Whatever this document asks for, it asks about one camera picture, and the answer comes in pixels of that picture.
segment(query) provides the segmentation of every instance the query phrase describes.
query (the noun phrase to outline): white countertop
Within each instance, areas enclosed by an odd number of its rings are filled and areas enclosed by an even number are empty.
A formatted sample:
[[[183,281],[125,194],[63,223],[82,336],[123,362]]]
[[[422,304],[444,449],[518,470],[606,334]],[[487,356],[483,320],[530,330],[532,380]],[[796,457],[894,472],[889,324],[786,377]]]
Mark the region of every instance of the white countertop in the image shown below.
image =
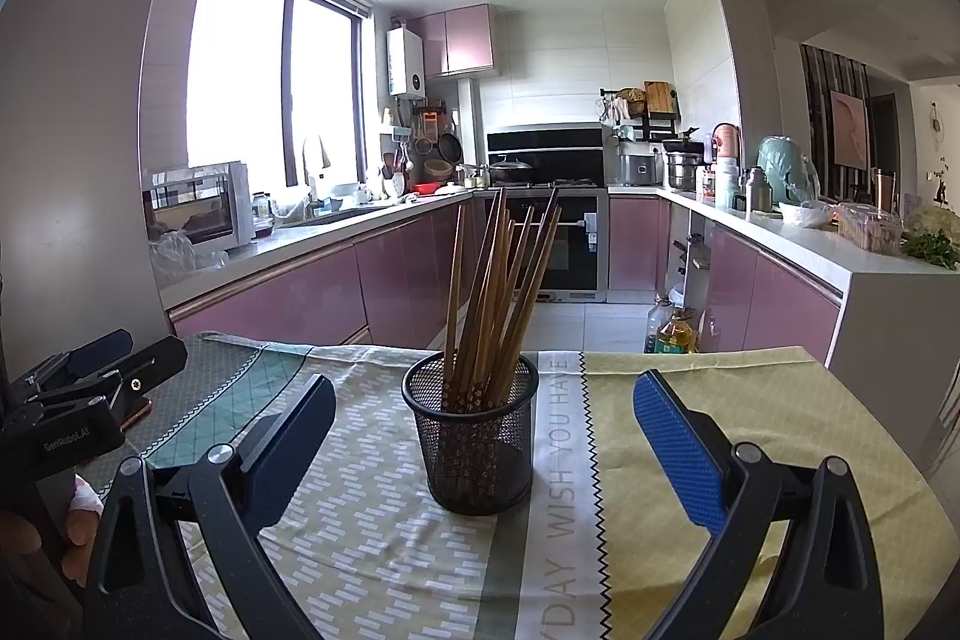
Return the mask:
[[[917,261],[916,258],[868,253],[834,231],[786,226],[779,218],[760,215],[752,215],[747,220],[746,214],[741,211],[717,207],[712,198],[698,199],[692,193],[666,187],[632,186],[611,186],[608,192],[619,196],[656,193],[747,237],[842,293],[846,293],[850,287],[854,274],[956,275],[949,269]]]
[[[234,280],[261,272],[277,263],[312,253],[336,242],[342,242],[359,234],[375,231],[401,220],[408,220],[430,210],[456,204],[472,198],[472,193],[459,193],[453,196],[421,196],[412,204],[393,204],[382,210],[371,210],[370,214],[341,220],[321,226],[296,226],[278,228],[263,239],[256,239],[245,247],[230,251],[230,262],[222,269],[200,271],[184,277],[174,285],[160,290],[160,301],[166,310],[203,296],[218,287],[228,285]]]

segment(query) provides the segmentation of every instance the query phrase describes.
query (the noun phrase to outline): wooden cutting board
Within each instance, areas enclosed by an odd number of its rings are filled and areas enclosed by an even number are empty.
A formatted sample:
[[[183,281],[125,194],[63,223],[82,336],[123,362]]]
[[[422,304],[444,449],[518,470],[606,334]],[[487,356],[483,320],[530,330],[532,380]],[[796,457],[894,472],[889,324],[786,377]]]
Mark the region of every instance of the wooden cutting board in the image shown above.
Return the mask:
[[[673,99],[667,82],[643,82],[643,89],[647,93],[647,111],[673,113]]]

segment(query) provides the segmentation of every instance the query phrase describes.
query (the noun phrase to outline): leafy green vegetable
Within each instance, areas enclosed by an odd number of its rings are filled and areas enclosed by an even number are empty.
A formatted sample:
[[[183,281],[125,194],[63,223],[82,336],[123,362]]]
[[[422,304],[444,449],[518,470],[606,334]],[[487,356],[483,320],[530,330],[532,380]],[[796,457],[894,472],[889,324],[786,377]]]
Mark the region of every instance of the leafy green vegetable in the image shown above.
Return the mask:
[[[950,243],[947,234],[940,229],[936,234],[924,231],[920,234],[904,234],[902,242],[904,254],[911,258],[920,258],[921,261],[943,266],[947,269],[956,269],[960,261],[960,253]]]

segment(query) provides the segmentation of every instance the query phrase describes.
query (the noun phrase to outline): sink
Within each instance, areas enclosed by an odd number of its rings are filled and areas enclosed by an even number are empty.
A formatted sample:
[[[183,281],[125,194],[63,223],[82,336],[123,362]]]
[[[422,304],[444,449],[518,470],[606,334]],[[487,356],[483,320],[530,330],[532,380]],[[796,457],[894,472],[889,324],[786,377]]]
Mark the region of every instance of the sink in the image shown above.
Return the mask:
[[[307,226],[325,226],[330,223],[339,223],[341,220],[349,220],[352,217],[360,217],[364,214],[378,213],[385,210],[387,205],[382,207],[353,207],[348,210],[336,211],[336,213],[326,213],[311,217],[309,220],[301,220],[299,223],[288,223],[285,226],[278,226],[278,229],[285,228],[306,228]]]

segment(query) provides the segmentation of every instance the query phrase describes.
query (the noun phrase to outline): microwave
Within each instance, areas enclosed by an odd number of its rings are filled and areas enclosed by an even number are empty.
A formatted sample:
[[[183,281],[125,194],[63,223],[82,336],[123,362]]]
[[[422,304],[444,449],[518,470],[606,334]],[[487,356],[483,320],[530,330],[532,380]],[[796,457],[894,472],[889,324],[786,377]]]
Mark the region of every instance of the microwave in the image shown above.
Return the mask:
[[[247,167],[238,160],[144,174],[147,236],[183,231],[204,252],[253,241],[253,210]]]

